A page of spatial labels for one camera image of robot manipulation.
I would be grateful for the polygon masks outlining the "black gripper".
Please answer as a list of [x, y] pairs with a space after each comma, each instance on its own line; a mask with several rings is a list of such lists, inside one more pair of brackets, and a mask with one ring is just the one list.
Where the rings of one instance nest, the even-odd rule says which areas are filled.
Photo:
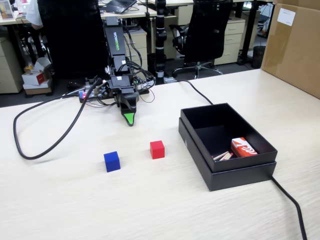
[[118, 102], [121, 115], [127, 124], [132, 127], [135, 122], [139, 93], [135, 92], [130, 76], [112, 76], [110, 80], [107, 80], [107, 85], [109, 97], [114, 97], [119, 94]]

